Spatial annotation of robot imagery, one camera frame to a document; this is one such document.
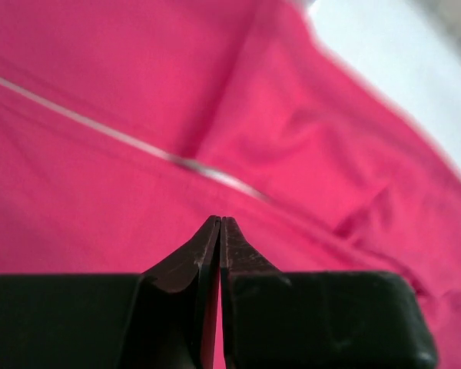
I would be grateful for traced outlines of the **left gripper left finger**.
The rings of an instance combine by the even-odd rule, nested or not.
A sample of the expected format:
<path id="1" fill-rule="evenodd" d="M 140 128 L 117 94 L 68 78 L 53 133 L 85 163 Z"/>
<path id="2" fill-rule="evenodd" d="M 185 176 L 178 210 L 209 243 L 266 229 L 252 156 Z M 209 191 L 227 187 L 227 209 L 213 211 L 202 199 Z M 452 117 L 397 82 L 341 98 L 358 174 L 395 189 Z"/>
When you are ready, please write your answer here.
<path id="1" fill-rule="evenodd" d="M 220 219 L 141 274 L 0 274 L 0 368 L 211 368 Z"/>

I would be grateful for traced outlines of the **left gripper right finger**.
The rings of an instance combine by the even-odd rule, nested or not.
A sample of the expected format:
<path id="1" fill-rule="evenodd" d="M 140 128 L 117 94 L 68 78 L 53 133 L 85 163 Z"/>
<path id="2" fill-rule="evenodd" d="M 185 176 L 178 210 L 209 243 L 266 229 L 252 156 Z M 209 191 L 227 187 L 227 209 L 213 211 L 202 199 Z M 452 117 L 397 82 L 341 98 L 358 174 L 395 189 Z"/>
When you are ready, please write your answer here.
<path id="1" fill-rule="evenodd" d="M 285 272 L 243 236 L 220 232 L 229 368 L 435 368 L 413 289 L 387 271 Z"/>

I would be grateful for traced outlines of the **pink trousers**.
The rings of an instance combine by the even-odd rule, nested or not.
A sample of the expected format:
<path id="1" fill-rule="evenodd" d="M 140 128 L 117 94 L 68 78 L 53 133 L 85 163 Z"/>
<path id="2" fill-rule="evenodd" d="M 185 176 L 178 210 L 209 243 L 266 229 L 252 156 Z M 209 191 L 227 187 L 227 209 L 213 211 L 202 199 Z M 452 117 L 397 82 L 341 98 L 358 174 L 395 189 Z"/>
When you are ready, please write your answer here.
<path id="1" fill-rule="evenodd" d="M 411 283 L 461 368 L 461 180 L 286 1 L 0 1 L 0 76 L 253 198 L 0 86 L 0 274 L 140 272 L 210 215 L 279 268 Z"/>

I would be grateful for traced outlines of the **pink plastic hanger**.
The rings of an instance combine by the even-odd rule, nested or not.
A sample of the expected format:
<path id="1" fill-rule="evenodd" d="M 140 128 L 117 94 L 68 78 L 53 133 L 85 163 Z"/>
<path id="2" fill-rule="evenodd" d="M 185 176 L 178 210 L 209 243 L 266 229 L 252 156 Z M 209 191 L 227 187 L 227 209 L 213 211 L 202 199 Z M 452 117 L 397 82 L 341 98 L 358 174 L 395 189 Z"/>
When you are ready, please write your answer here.
<path id="1" fill-rule="evenodd" d="M 208 167 L 199 163 L 198 161 L 191 160 L 188 158 L 182 158 L 176 154 L 171 154 L 165 150 L 162 150 L 156 146 L 148 144 L 146 141 L 143 141 L 139 138 L 136 138 L 132 135 L 126 134 L 123 131 L 119 131 L 117 129 L 111 128 L 108 125 L 102 124 L 99 121 L 95 121 L 94 119 L 88 118 L 84 115 L 77 113 L 76 111 L 72 111 L 66 107 L 63 107 L 59 104 L 54 103 L 53 101 L 49 101 L 46 98 L 43 98 L 40 95 L 37 95 L 26 88 L 23 88 L 17 84 L 8 81 L 7 79 L 0 76 L 0 86 L 3 88 L 8 89 L 9 91 L 13 91 L 16 94 L 21 95 L 22 97 L 28 99 L 29 101 L 33 101 L 36 104 L 39 104 L 43 108 L 47 108 L 54 113 L 62 115 L 65 118 L 69 118 L 76 123 L 83 125 L 87 128 L 90 128 L 98 133 L 108 136 L 116 141 L 119 141 L 125 145 L 128 145 L 132 148 L 138 149 L 139 151 L 143 151 L 145 154 L 151 155 L 155 158 L 160 158 L 162 160 L 171 162 L 175 165 L 181 166 L 182 168 L 188 169 L 190 171 L 194 171 L 200 175 L 203 175 L 206 178 L 209 178 L 213 181 L 216 181 L 220 184 L 226 185 L 229 188 L 233 188 L 238 190 L 241 193 L 250 195 L 253 198 L 259 198 L 262 200 L 267 201 L 267 196 L 253 188 L 252 186 L 246 184 L 245 182 L 241 181 L 234 176 L 228 175 L 223 173 L 220 170 L 215 168 Z"/>

